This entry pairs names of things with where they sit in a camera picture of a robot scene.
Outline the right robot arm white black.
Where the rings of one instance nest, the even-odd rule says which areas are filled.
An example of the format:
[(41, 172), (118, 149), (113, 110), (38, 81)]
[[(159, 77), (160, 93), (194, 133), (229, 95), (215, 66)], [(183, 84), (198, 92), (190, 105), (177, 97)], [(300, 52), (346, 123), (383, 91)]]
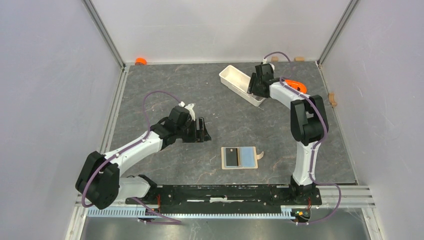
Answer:
[(323, 98), (308, 95), (274, 76), (270, 63), (255, 66), (248, 94), (277, 100), (290, 110), (290, 131), (296, 141), (296, 164), (290, 177), (289, 199), (302, 204), (316, 189), (315, 166), (318, 150), (328, 135), (328, 120)]

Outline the white plastic bin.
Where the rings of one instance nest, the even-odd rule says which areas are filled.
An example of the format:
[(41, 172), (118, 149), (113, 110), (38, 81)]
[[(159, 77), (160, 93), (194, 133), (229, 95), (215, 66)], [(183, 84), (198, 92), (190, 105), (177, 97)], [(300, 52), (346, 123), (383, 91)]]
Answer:
[(255, 107), (258, 107), (264, 100), (264, 97), (255, 96), (251, 93), (247, 93), (248, 86), (250, 83), (250, 77), (245, 73), (234, 67), (228, 65), (219, 73), (220, 81), (231, 91), (248, 101)]

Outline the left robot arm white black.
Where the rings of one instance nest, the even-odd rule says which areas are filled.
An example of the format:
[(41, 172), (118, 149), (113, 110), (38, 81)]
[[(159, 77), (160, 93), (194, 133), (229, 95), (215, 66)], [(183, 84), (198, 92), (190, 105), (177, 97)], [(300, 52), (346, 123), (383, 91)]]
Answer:
[(122, 175), (136, 163), (158, 153), (177, 140), (183, 143), (203, 143), (212, 138), (203, 117), (196, 117), (195, 104), (176, 105), (169, 116), (149, 127), (140, 137), (106, 153), (91, 152), (80, 171), (75, 189), (81, 193), (85, 208), (103, 210), (116, 200), (136, 197), (145, 204), (153, 203), (157, 190), (147, 177), (124, 178)]

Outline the black credit card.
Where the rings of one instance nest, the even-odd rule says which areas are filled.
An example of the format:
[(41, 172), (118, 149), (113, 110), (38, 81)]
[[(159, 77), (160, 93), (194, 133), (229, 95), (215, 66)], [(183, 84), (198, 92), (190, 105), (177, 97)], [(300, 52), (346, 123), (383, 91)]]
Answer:
[(232, 168), (239, 166), (239, 149), (237, 147), (227, 147), (224, 149), (225, 166)]

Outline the beige card holder wallet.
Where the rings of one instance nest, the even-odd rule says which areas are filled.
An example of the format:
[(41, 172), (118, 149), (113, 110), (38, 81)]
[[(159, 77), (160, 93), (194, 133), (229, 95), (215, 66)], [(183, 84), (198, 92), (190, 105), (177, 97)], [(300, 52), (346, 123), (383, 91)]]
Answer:
[[(226, 167), (225, 166), (225, 148), (238, 148), (239, 166)], [(257, 153), (255, 146), (240, 146), (240, 147), (221, 147), (221, 168), (223, 170), (248, 170), (257, 169), (258, 160), (262, 159), (264, 152)]]

